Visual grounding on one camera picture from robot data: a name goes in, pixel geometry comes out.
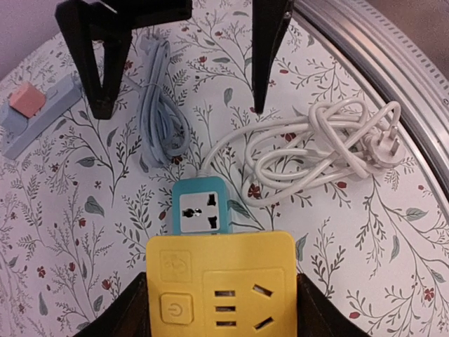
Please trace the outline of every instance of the power plug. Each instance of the power plug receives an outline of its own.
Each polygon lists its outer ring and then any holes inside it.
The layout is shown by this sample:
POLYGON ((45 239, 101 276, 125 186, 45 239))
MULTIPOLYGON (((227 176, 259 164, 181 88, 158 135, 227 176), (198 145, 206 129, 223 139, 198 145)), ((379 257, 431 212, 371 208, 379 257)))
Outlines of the power plug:
POLYGON ((173 234, 231 232, 228 192, 219 177, 183 179, 173 186, 173 234))
POLYGON ((406 147, 397 137, 398 127, 392 126, 386 131, 377 133, 367 139, 371 157, 381 167, 392 169, 406 157, 406 147))
POLYGON ((287 232, 152 237, 152 335, 297 335, 295 241, 287 232))

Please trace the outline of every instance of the switch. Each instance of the switch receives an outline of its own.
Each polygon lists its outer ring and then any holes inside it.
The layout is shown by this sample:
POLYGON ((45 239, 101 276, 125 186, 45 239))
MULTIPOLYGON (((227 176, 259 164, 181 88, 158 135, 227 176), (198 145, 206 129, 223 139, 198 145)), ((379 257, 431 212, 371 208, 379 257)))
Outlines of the switch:
POLYGON ((189 325, 194 319, 192 297, 185 293, 164 293, 161 296, 161 315, 167 324, 189 325))

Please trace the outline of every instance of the white cable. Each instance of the white cable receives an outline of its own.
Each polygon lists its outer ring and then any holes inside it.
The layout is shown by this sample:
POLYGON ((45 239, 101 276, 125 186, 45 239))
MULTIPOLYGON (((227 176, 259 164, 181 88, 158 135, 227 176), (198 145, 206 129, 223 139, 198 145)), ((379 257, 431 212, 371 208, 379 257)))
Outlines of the white cable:
POLYGON ((308 117, 298 116, 250 124, 228 134, 210 150, 198 176, 210 174, 212 161, 221 148, 245 133, 259 131, 245 149, 244 160, 252 174, 244 182, 241 196, 249 206, 269 206, 300 190, 318 187, 354 173, 360 178, 367 178, 399 164, 405 156, 405 148, 396 138, 400 116, 401 106, 397 102, 385 105, 372 117, 365 102, 359 98, 348 98, 334 105, 316 103, 310 107, 308 117), (340 114, 343 107, 353 104, 361 106, 362 112, 359 116, 340 114), (382 127, 381 119, 391 111, 393 117, 389 127, 382 127), (344 140, 341 139, 343 130, 349 134, 344 140), (296 134, 296 138, 287 145, 261 154, 258 158, 253 157, 255 148, 261 142, 289 133, 296 134), (309 136, 322 139, 332 150, 298 148, 298 144, 309 136), (358 151, 349 151, 355 145, 358 151), (273 172, 269 169, 274 162, 285 157, 298 157, 306 161, 318 159, 318 162, 315 167, 300 168, 293 172, 273 172), (334 171, 325 174, 324 171, 331 165, 334 171), (259 185, 261 189, 263 186, 271 188, 270 195, 262 199, 248 197, 251 183, 259 185))

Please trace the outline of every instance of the tablecloth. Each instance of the tablecloth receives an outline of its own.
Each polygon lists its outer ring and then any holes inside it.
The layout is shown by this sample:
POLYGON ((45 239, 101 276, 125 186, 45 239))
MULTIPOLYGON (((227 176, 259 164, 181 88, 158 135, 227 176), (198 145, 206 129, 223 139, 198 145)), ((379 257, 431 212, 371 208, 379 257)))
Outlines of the tablecloth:
MULTIPOLYGON (((222 136, 293 117, 295 110, 307 113, 317 101, 369 102, 334 56, 292 22, 273 67, 267 109, 257 116, 250 5, 194 0, 188 22, 133 33, 126 74, 136 82, 146 65, 140 39, 159 34, 171 43, 163 88, 193 131, 189 151, 170 166, 155 169, 142 160, 138 95, 126 85, 111 120, 95 120, 83 97, 18 160, 0 157, 0 336, 72 336, 98 317, 145 270, 147 240, 170 232, 173 183, 193 177, 222 136)), ((101 61, 101 42, 94 47, 101 61)), ((45 91, 75 72, 56 35, 0 83, 0 99, 23 81, 45 91)), ((408 154, 383 176, 328 183, 253 209, 241 195, 257 198, 263 188, 240 191, 247 177, 242 149, 253 136, 223 149, 214 166, 231 188, 234 231, 291 233, 298 271, 374 336, 449 336, 445 205, 416 158, 408 154)))

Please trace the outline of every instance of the table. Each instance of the table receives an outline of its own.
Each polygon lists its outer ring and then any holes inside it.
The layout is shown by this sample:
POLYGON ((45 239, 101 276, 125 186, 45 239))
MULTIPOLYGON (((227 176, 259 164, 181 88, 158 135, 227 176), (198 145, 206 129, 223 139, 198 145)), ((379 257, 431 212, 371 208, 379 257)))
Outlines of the table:
MULTIPOLYGON (((189 22, 135 31, 126 63, 126 74, 142 80, 142 36, 171 42, 164 90, 194 130, 185 156, 148 168, 136 126, 138 95, 123 85, 110 121, 94 120, 84 98, 17 161, 0 157, 0 336, 71 336, 98 317, 145 270, 147 240, 170 232, 173 183, 193 177, 211 145, 231 130, 292 117, 316 101, 369 102, 336 58, 293 22, 274 64, 267 111, 257 116, 250 0, 194 5, 189 22)), ((100 59, 101 43, 95 49, 100 59)), ((0 82, 0 100, 22 81, 45 91, 75 71, 59 34, 0 82)), ((438 186, 425 163, 410 152, 384 176, 348 178, 252 209, 240 199, 244 142, 218 156, 235 232, 289 231, 298 271, 374 336, 449 332, 447 204, 435 198, 438 186)))

